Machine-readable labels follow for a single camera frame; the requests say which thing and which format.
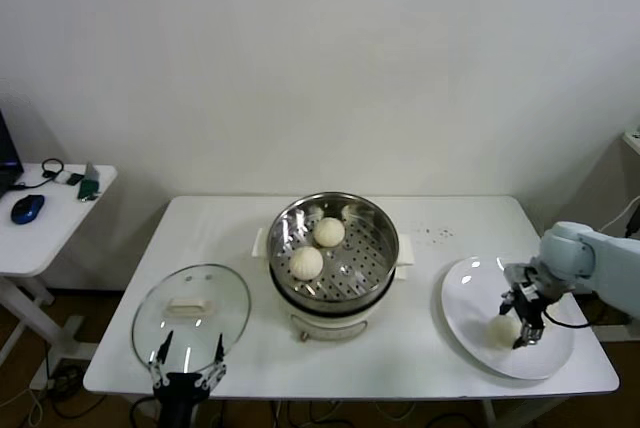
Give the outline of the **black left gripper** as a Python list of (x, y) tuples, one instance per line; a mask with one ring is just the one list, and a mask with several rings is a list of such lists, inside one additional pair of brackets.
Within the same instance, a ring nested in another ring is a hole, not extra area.
[(214, 356), (200, 373), (164, 373), (173, 338), (170, 331), (148, 362), (153, 394), (160, 403), (159, 428), (189, 428), (194, 408), (209, 397), (227, 373), (223, 334), (218, 336)]

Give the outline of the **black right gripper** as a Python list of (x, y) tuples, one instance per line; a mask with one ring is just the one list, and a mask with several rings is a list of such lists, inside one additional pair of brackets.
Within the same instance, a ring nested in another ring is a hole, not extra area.
[(547, 299), (538, 291), (532, 281), (519, 281), (512, 289), (501, 294), (499, 315), (506, 316), (513, 308), (522, 322), (519, 336), (512, 344), (513, 349), (536, 345), (544, 332), (543, 311)]

